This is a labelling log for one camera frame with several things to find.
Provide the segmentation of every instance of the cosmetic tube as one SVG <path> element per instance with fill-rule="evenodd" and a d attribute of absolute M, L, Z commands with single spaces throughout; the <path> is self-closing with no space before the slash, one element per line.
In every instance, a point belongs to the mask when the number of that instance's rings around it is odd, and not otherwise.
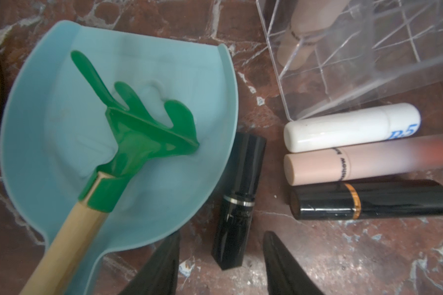
<path fill-rule="evenodd" d="M 295 55 L 289 70 L 300 68 L 315 50 L 316 42 L 322 38 L 305 37 L 330 27 L 348 2 L 349 0 L 299 0 L 277 50 L 277 61 L 285 67 L 289 58 Z"/>
<path fill-rule="evenodd" d="M 288 154 L 291 186 L 443 168 L 443 134 Z"/>
<path fill-rule="evenodd" d="M 295 186 L 297 220 L 355 220 L 443 215 L 443 186 L 433 180 L 333 182 Z"/>
<path fill-rule="evenodd" d="M 398 103 L 289 122 L 284 142 L 290 152 L 323 150 L 402 138 L 419 127 L 419 111 L 410 103 Z"/>
<path fill-rule="evenodd" d="M 243 263 L 265 147 L 263 137 L 236 133 L 224 175 L 229 192 L 221 201 L 212 250 L 212 256 L 222 270 Z"/>

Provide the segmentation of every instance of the lip balm tube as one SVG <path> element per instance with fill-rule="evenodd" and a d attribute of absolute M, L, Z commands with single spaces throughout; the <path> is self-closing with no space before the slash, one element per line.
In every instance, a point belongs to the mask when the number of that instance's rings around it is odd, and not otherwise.
<path fill-rule="evenodd" d="M 296 186 L 290 210 L 297 220 L 443 215 L 443 186 L 433 180 Z"/>
<path fill-rule="evenodd" d="M 225 173 L 227 193 L 220 206 L 212 256 L 222 270 L 241 266 L 253 219 L 266 139 L 237 132 Z"/>
<path fill-rule="evenodd" d="M 443 168 L 443 134 L 287 154 L 291 186 Z"/>
<path fill-rule="evenodd" d="M 397 103 L 287 123 L 284 142 L 290 152 L 322 150 L 402 138 L 420 127 L 420 113 Z"/>

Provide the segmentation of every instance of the gold band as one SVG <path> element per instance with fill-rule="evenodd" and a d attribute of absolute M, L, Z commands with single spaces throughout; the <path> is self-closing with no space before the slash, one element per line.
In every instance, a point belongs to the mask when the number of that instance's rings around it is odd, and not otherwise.
<path fill-rule="evenodd" d="M 343 182 L 343 184 L 348 188 L 349 192 L 351 193 L 351 197 L 353 197 L 354 202 L 354 214 L 353 214 L 353 220 L 356 220 L 359 218 L 361 214 L 361 200 L 360 196 L 358 196 L 358 193 L 354 189 L 352 185 L 349 183 Z"/>

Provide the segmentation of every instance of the pink cap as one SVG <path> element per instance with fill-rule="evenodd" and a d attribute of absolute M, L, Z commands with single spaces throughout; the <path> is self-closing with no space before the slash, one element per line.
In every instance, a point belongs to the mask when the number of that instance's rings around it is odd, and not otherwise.
<path fill-rule="evenodd" d="M 338 149 L 315 150 L 288 154 L 284 172 L 291 186 L 339 181 L 348 178 L 349 161 Z"/>

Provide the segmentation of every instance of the white lip balm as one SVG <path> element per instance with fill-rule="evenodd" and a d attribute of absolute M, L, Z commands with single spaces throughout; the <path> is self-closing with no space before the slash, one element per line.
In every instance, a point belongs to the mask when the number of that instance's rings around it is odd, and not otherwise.
<path fill-rule="evenodd" d="M 289 122 L 284 142 L 290 152 L 322 150 L 402 138 L 419 127 L 417 108 L 397 103 Z"/>

